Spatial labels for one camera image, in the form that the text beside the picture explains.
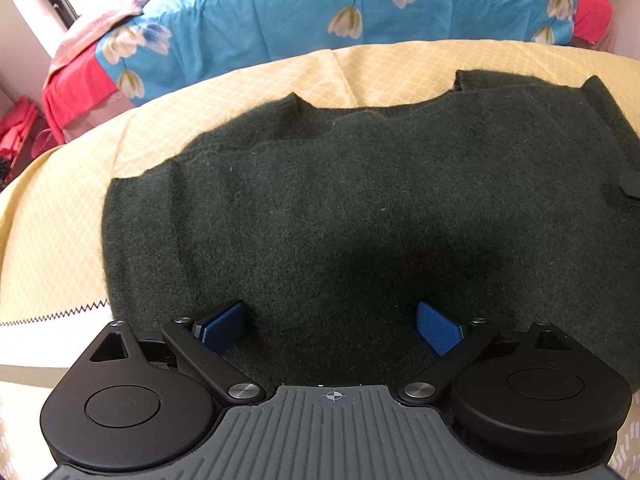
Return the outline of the dark green knit sweater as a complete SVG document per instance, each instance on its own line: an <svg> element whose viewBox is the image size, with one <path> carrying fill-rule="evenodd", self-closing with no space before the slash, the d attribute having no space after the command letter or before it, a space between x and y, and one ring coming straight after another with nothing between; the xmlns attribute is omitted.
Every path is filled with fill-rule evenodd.
<svg viewBox="0 0 640 480"><path fill-rule="evenodd" d="M639 141L598 78L470 70L412 105L291 94L111 182L113 314L143 330L244 302L228 360L265 388L399 386L419 304L547 321L639 380Z"/></svg>

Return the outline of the yellow patterned bed quilt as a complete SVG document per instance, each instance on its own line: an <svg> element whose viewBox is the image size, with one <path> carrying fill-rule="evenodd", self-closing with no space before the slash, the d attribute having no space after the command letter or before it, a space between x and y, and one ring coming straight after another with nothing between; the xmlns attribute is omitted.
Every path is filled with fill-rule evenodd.
<svg viewBox="0 0 640 480"><path fill-rule="evenodd" d="M41 479L55 463L39 416L48 394L112 312L101 216L114 177L140 174L194 136L296 93L318 107L392 106L440 96L458 70L579 86L599 77L639 120L632 58L514 41L445 40L321 50L166 94L39 156L1 195L1 473Z"/></svg>

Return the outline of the red bed cover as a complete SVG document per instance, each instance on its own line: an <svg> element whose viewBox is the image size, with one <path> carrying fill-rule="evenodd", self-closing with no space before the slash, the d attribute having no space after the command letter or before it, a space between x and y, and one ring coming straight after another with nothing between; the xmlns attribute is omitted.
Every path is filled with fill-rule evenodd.
<svg viewBox="0 0 640 480"><path fill-rule="evenodd" d="M568 44L600 46L613 24L608 0L578 0L574 34ZM96 47L46 81L42 105L58 142L68 142L134 105L120 92L96 58Z"/></svg>

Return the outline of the red bag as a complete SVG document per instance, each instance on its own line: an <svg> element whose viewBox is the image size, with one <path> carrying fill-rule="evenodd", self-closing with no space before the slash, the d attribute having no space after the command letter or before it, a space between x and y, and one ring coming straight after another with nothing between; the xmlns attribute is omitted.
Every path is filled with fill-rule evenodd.
<svg viewBox="0 0 640 480"><path fill-rule="evenodd" d="M1 189L59 145L36 103L21 96L1 118Z"/></svg>

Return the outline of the blue floral bedsheet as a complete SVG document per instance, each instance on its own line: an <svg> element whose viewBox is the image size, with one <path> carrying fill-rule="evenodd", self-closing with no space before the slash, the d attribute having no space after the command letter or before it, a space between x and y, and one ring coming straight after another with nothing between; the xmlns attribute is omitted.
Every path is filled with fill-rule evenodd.
<svg viewBox="0 0 640 480"><path fill-rule="evenodd" d="M568 44L578 0L149 0L96 47L141 105L239 68L315 50L411 40Z"/></svg>

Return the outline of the pink blanket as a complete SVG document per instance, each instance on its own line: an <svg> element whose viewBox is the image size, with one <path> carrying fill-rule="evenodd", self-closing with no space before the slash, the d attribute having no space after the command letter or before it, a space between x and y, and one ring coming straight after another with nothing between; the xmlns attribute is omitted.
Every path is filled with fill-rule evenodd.
<svg viewBox="0 0 640 480"><path fill-rule="evenodd" d="M171 56L184 49L189 27L207 0L101 0L66 32L49 66L46 81L91 47L111 76L130 66L141 75L151 69L147 58Z"/></svg>

